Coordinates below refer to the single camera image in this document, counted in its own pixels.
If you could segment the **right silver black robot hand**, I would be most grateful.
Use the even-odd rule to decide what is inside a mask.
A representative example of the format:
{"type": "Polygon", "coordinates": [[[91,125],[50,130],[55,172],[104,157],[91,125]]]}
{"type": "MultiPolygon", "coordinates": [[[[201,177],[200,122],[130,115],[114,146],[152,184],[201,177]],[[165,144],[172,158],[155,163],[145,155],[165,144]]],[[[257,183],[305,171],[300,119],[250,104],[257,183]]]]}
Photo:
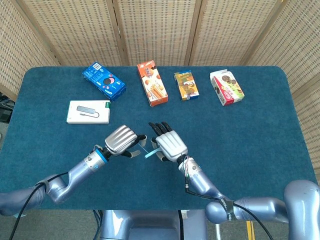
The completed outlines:
{"type": "Polygon", "coordinates": [[[156,153],[157,157],[162,162],[170,161],[181,164],[188,154],[188,148],[177,132],[165,121],[149,122],[148,125],[156,134],[156,137],[152,137],[150,141],[154,149],[159,148],[156,153]]]}

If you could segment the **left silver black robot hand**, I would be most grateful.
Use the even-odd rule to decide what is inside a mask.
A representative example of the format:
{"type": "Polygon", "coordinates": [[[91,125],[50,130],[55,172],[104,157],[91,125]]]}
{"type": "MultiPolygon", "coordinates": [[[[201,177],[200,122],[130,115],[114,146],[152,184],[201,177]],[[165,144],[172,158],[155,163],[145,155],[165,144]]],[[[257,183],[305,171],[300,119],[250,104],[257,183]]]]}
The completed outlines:
{"type": "Polygon", "coordinates": [[[123,124],[106,137],[104,142],[105,148],[103,148],[102,153],[107,160],[109,160],[111,156],[134,158],[140,155],[141,151],[136,150],[130,152],[128,149],[137,145],[139,142],[141,146],[144,147],[147,142],[147,135],[136,134],[132,129],[123,124]]]}

